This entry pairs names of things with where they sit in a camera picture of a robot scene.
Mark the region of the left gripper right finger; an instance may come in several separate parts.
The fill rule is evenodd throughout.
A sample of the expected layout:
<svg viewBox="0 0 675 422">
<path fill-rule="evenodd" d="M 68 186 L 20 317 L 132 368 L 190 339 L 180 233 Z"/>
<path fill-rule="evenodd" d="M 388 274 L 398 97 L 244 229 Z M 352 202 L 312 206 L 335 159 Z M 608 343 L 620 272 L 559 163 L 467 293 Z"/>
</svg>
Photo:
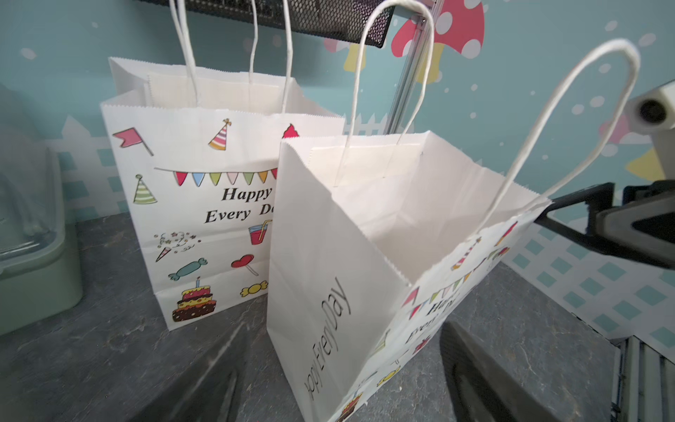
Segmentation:
<svg viewBox="0 0 675 422">
<path fill-rule="evenodd" d="M 530 396 L 460 325 L 444 323 L 439 345 L 456 420 L 548 420 L 548 409 Z"/>
</svg>

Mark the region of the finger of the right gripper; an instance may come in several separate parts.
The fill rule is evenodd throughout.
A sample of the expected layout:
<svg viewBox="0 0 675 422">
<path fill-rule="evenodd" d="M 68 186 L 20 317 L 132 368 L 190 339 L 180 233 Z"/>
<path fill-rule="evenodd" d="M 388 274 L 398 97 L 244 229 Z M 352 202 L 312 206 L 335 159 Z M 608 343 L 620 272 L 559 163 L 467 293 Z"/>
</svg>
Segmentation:
<svg viewBox="0 0 675 422">
<path fill-rule="evenodd" d="M 614 194 L 615 184 L 603 183 L 560 196 L 553 200 L 535 223 L 583 248 L 616 248 L 617 244 L 599 234 L 596 227 L 599 214 L 613 207 Z M 565 215 L 572 211 L 583 214 L 580 229 L 559 219 L 560 213 Z"/>
</svg>

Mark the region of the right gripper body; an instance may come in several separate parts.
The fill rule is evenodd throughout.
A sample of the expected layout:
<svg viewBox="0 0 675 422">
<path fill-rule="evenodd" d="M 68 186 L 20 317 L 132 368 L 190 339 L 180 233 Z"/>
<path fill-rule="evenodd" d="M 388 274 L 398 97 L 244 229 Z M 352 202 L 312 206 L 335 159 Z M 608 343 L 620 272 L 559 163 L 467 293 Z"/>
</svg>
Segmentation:
<svg viewBox="0 0 675 422">
<path fill-rule="evenodd" d="M 664 269 L 674 267 L 674 181 L 627 186 L 622 204 L 613 204 L 608 183 L 595 216 L 600 252 Z"/>
</svg>

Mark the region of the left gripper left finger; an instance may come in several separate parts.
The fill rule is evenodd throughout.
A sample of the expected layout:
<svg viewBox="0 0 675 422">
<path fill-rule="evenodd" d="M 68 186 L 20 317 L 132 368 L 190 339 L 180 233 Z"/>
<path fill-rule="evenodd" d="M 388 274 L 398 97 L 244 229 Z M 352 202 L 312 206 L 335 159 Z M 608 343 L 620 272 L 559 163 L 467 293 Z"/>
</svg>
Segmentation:
<svg viewBox="0 0 675 422">
<path fill-rule="evenodd" d="M 247 353 L 248 328 L 241 323 L 131 420 L 235 421 Z"/>
</svg>

